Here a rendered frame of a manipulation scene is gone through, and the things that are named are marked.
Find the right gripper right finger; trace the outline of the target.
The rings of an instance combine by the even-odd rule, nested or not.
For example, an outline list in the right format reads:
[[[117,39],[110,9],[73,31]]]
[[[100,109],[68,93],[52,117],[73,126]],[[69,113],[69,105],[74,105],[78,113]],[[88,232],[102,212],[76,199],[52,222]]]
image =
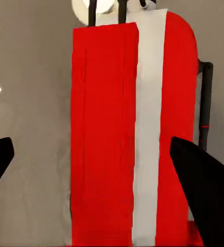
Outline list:
[[[169,153],[204,247],[224,247],[224,165],[178,137]]]

